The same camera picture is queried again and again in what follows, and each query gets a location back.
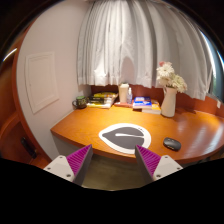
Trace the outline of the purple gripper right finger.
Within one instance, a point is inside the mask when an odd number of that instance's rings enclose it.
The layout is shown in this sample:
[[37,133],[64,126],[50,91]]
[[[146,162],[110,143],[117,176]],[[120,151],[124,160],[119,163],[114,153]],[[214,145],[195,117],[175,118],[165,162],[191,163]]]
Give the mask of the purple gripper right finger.
[[135,146],[135,156],[146,183],[152,183],[182,169],[170,156],[159,156],[142,146]]

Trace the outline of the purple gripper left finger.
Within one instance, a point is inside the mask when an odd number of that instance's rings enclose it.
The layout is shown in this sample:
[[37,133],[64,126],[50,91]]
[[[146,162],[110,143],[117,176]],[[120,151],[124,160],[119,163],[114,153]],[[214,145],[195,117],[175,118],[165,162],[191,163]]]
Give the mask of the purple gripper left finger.
[[92,145],[88,145],[68,156],[59,155],[44,170],[81,186],[92,156]]

